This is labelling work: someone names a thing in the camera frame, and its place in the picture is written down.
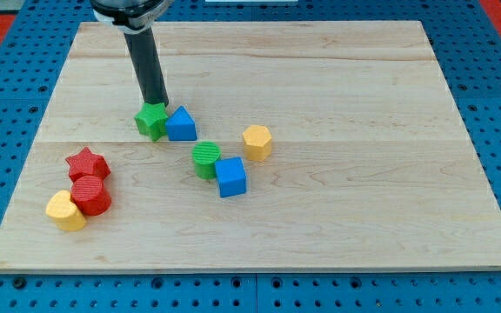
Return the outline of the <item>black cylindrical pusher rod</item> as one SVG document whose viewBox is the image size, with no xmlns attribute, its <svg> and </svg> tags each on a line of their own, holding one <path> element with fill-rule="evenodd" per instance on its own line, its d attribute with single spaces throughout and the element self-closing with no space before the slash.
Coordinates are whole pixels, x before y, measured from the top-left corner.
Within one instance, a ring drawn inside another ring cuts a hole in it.
<svg viewBox="0 0 501 313">
<path fill-rule="evenodd" d="M 152 28 L 124 35 L 143 100 L 150 104 L 169 104 Z"/>
</svg>

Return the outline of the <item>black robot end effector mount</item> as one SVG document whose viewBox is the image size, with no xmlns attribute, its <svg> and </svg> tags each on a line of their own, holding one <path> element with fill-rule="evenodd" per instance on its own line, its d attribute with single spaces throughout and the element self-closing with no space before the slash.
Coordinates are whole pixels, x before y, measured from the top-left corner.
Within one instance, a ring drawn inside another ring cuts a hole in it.
<svg viewBox="0 0 501 313">
<path fill-rule="evenodd" d="M 90 0 L 98 22 L 118 27 L 125 34 L 147 30 L 172 3 L 173 0 Z"/>
</svg>

